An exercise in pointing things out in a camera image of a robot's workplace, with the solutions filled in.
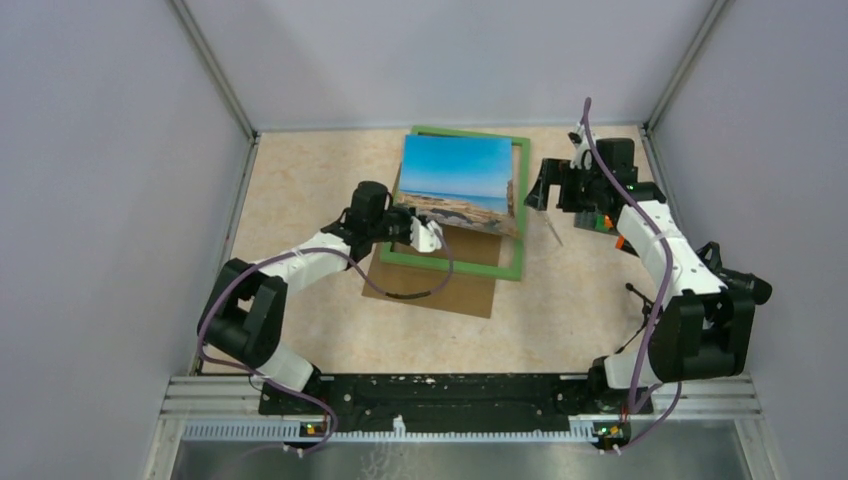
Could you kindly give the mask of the clear handle screwdriver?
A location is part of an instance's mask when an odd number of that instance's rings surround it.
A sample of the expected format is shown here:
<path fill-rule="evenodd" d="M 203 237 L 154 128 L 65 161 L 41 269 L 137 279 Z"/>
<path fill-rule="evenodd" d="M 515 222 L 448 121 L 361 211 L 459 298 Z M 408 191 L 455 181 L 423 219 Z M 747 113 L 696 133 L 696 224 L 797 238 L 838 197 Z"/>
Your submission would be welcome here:
<path fill-rule="evenodd" d="M 552 223 L 551 218 L 550 218 L 550 216 L 548 215 L 548 213 L 547 213 L 546 211 L 542 211 L 542 212 L 540 213 L 540 216 L 541 216 L 541 218 L 544 220 L 544 222 L 545 222 L 545 224 L 546 224 L 547 228 L 549 229 L 549 231 L 550 231 L 550 233 L 552 234 L 553 238 L 556 240 L 557 244 L 558 244 L 560 247 L 563 247 L 563 246 L 564 246 L 564 243 L 563 243 L 563 241 L 562 241 L 562 238 L 561 238 L 561 236 L 559 235 L 558 231 L 556 230 L 555 225 Z"/>

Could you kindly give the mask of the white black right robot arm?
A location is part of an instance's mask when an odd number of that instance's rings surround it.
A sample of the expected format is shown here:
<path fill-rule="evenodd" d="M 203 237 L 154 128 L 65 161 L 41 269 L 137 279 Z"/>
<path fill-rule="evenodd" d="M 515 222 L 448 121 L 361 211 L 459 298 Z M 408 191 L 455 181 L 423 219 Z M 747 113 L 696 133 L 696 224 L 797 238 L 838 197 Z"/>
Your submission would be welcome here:
<path fill-rule="evenodd" d="M 594 361 L 589 404 L 612 412 L 627 390 L 740 374 L 756 304 L 768 288 L 750 274 L 723 268 L 716 245 L 691 246 L 660 187 L 639 181 L 633 140 L 591 141 L 580 133 L 569 139 L 574 159 L 543 159 L 525 205 L 546 210 L 557 186 L 558 209 L 608 217 L 620 249 L 641 261 L 657 288 L 639 349 Z"/>

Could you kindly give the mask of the green wooden picture frame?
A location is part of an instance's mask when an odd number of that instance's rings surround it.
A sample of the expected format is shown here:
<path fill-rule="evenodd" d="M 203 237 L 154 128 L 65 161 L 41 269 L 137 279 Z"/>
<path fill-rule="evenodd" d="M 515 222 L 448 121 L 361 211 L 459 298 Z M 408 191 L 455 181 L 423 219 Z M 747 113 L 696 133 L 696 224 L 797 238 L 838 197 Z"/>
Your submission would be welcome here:
<path fill-rule="evenodd" d="M 382 247 L 390 264 L 493 279 L 522 277 L 532 143 L 520 136 L 416 125 L 407 135 L 395 198 L 434 218 L 454 256 Z"/>

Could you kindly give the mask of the beach landscape photo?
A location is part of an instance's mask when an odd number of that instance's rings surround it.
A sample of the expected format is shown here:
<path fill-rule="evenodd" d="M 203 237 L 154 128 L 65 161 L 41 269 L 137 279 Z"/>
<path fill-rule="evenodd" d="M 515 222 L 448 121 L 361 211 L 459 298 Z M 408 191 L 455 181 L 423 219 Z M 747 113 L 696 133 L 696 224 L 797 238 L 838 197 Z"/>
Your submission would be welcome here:
<path fill-rule="evenodd" d="M 441 225 L 518 238 L 513 180 L 506 137 L 410 134 L 394 200 Z"/>

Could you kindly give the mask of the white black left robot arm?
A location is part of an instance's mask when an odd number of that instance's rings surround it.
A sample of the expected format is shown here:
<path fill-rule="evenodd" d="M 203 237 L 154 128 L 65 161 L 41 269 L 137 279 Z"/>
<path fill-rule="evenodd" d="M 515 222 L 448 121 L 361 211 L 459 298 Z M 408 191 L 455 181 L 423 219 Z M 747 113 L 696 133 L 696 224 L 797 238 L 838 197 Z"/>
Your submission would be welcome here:
<path fill-rule="evenodd" d="M 340 216 L 299 246 L 262 261 L 227 261 L 199 320 L 198 345 L 282 386 L 283 401 L 295 412 L 314 410 L 319 370 L 282 339 L 288 298 L 327 276 L 358 269 L 378 243 L 432 253 L 442 248 L 443 232 L 415 208 L 394 203 L 384 184 L 363 181 Z"/>

